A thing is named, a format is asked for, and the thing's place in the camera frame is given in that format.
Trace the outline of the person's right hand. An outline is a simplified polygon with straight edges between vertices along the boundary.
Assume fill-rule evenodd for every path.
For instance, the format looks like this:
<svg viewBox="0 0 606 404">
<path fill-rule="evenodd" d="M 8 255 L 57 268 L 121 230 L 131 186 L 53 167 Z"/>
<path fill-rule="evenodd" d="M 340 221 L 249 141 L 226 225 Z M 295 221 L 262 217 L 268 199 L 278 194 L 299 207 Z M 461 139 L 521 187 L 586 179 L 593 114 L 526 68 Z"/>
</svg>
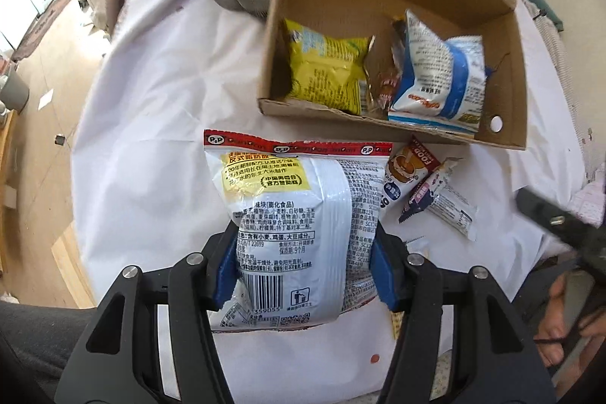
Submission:
<svg viewBox="0 0 606 404">
<path fill-rule="evenodd" d="M 547 367 L 561 364 L 564 360 L 563 338 L 569 334 L 573 324 L 570 313 L 566 312 L 571 310 L 566 296 L 567 275 L 562 274 L 550 288 L 547 309 L 535 336 L 539 355 Z M 580 321 L 579 333 L 587 338 L 587 344 L 571 367 L 583 372 L 605 342 L 605 313 L 584 317 Z"/>
</svg>

